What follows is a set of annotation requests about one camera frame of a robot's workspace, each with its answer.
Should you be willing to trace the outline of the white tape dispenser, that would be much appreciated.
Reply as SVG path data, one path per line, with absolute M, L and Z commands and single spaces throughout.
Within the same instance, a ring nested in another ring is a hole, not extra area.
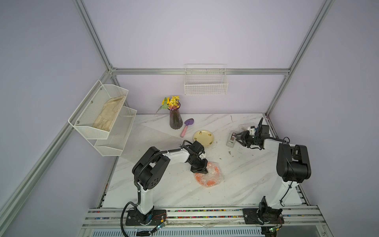
M 233 148 L 235 146 L 235 143 L 236 143 L 235 135 L 236 135 L 236 132 L 234 131 L 230 132 L 227 142 L 226 142 L 227 147 Z

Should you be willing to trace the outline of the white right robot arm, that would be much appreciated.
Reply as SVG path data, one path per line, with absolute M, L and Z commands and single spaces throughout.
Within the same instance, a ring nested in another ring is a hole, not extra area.
M 287 200 L 305 180 L 311 176 L 308 149 L 304 145 L 291 145 L 289 138 L 279 139 L 269 134 L 269 125 L 252 126 L 243 132 L 232 132 L 230 141 L 248 149 L 268 150 L 276 154 L 278 178 L 270 192 L 263 196 L 258 208 L 243 209 L 246 224 L 282 225 L 283 208 L 292 206 Z

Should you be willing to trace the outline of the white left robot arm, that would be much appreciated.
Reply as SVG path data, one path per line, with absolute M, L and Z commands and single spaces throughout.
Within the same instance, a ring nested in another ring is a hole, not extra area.
M 169 165 L 188 163 L 190 171 L 194 174 L 207 174 L 208 160 L 205 158 L 205 148 L 201 143 L 184 140 L 179 148 L 172 150 L 159 150 L 150 147 L 132 169 L 134 185 L 137 188 L 137 202 L 128 202 L 121 219 L 127 217 L 142 225 L 149 224 L 156 211 L 153 202 L 153 189 L 161 181 Z

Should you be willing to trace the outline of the cream floral dinner plate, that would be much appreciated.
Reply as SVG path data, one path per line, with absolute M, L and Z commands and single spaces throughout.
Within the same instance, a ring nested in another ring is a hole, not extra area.
M 214 135 L 208 130 L 200 130 L 193 135 L 193 141 L 199 142 L 204 148 L 209 147 L 214 143 Z

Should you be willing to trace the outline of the yellow artificial flowers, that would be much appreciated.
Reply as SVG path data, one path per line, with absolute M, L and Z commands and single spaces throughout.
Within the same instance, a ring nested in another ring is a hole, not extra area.
M 180 106 L 181 104 L 179 96 L 168 96 L 163 99 L 161 106 L 158 108 L 156 113 L 158 113 L 160 110 L 177 111 L 179 110 Z

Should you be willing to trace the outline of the beige cloth in shelf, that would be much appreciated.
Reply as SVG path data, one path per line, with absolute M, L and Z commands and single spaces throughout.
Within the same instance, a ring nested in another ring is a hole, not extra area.
M 92 127 L 106 132 L 110 132 L 116 120 L 119 110 L 121 109 L 126 96 L 114 97 L 108 100 L 96 118 Z

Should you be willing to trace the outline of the white mesh two-tier shelf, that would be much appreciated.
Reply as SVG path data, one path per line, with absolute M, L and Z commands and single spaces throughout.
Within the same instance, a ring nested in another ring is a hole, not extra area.
M 97 81 L 68 123 L 104 157 L 123 153 L 137 111 L 126 106 L 128 90 Z

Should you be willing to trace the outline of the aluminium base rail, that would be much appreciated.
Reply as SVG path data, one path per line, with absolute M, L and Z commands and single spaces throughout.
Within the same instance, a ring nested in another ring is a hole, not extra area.
M 272 224 L 254 224 L 242 207 L 166 208 L 149 225 L 126 226 L 132 218 L 121 217 L 121 209 L 91 209 L 79 232 L 80 237 L 331 237 L 317 206 L 301 205 L 283 209 L 282 219 Z

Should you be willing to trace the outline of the aluminium frame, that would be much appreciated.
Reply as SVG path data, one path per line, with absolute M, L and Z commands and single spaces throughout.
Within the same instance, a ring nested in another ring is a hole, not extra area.
M 74 5 L 77 8 L 81 19 L 90 34 L 94 45 L 98 49 L 101 55 L 101 59 L 105 61 L 105 65 L 107 69 L 104 74 L 100 78 L 100 82 L 104 83 L 109 78 L 115 79 L 116 75 L 190 75 L 190 76 L 198 76 L 198 75 L 283 75 L 284 79 L 280 84 L 272 102 L 270 103 L 265 115 L 270 116 L 273 112 L 276 104 L 278 103 L 281 95 L 292 79 L 296 69 L 298 68 L 303 56 L 305 55 L 307 49 L 309 48 L 312 40 L 314 39 L 315 34 L 317 33 L 322 21 L 325 19 L 328 14 L 330 8 L 332 7 L 334 1 L 323 1 L 320 9 L 318 10 L 315 19 L 313 20 L 296 56 L 291 63 L 288 69 L 253 69 L 253 68 L 240 68 L 240 69 L 225 69 L 225 70 L 217 70 L 217 69 L 206 69 L 206 68 L 192 68 L 186 70 L 185 68 L 172 68 L 172 69 L 164 69 L 164 68 L 156 68 L 156 69 L 148 69 L 148 68 L 126 68 L 126 69 L 112 69 L 108 58 L 105 55 L 105 51 L 103 46 L 100 43 L 100 39 L 98 34 L 94 29 L 93 22 L 89 16 L 88 10 L 85 6 L 84 1 L 75 1 Z M 43 176 L 46 174 L 50 166 L 53 164 L 59 150 L 63 147 L 63 144 L 68 139 L 69 135 L 73 131 L 73 126 L 70 121 L 66 122 L 58 135 L 54 138 L 45 152 L 42 154 L 40 159 L 37 161 L 35 166 L 26 176 L 26 178 L 22 181 L 20 186 L 16 189 L 16 191 L 12 194 L 11 198 L 5 204 L 5 206 L 1 210 L 1 234 L 3 235 L 9 226 L 14 222 L 21 209 L 24 207 L 25 203 L 29 199 L 33 189 L 39 184 Z

